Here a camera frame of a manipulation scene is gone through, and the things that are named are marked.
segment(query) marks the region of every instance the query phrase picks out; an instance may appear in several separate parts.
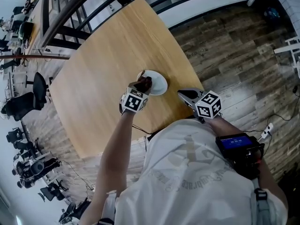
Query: device screen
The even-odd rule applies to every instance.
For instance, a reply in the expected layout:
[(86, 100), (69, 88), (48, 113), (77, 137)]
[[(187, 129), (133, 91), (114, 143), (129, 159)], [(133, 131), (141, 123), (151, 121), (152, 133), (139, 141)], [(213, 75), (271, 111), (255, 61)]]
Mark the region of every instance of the device screen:
[(238, 148), (252, 144), (250, 139), (246, 136), (222, 139), (221, 142), (225, 149)]

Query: white plate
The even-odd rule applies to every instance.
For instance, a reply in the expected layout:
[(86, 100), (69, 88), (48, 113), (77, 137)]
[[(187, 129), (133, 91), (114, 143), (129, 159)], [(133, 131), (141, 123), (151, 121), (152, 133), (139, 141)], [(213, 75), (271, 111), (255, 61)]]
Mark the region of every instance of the white plate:
[[(141, 74), (142, 72), (138, 74), (136, 80), (139, 79)], [(150, 95), (158, 96), (164, 94), (167, 91), (168, 83), (160, 73), (152, 70), (145, 70), (145, 73), (142, 76), (152, 78), (152, 87), (151, 87)]]

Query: railing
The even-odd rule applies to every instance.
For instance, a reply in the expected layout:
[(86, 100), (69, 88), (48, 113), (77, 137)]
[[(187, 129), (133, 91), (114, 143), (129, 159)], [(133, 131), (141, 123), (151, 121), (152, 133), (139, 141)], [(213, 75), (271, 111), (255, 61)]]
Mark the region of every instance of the railing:
[[(91, 28), (90, 21), (99, 14), (103, 9), (108, 7), (116, 0), (106, 0), (99, 7), (97, 7), (90, 15), (86, 15), (83, 4), (87, 0), (66, 0), (67, 4), (62, 10), (60, 10), (60, 0), (56, 0), (59, 14), (49, 25), (49, 0), (43, 0), (42, 4), (42, 15), (41, 15), (41, 32), (42, 32), (42, 46), (46, 47), (47, 45), (65, 47), (71, 49), (77, 49), (81, 45), (79, 39), (86, 40), (96, 29), (98, 29), (103, 23), (105, 23), (111, 16), (106, 18), (102, 23), (100, 23), (95, 29)], [(168, 0), (157, 0), (150, 4), (152, 8)], [(178, 4), (186, 2), (188, 0), (179, 0), (175, 3), (172, 3), (168, 6), (165, 6), (156, 11), (157, 14), (162, 13)], [(84, 20), (82, 21), (79, 9), (82, 9)], [(78, 24), (75, 25), (72, 15), (76, 14), (78, 18)], [(66, 26), (66, 22), (71, 20), (71, 27)]]

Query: strap buckle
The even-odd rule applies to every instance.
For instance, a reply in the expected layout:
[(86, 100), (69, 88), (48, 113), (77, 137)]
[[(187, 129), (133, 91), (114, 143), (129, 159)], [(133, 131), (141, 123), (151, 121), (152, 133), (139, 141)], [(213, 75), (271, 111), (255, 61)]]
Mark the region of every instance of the strap buckle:
[(267, 200), (268, 198), (268, 194), (266, 191), (260, 189), (260, 188), (257, 188), (254, 190), (255, 194), (256, 194), (256, 200), (257, 201), (260, 201), (260, 200)]

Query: white power plug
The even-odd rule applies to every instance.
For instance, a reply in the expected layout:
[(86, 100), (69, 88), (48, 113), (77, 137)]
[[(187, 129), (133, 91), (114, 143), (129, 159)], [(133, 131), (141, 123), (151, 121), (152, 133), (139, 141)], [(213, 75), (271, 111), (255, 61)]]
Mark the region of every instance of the white power plug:
[(265, 139), (268, 136), (268, 132), (271, 132), (273, 128), (273, 124), (269, 123), (261, 134), (262, 138)]

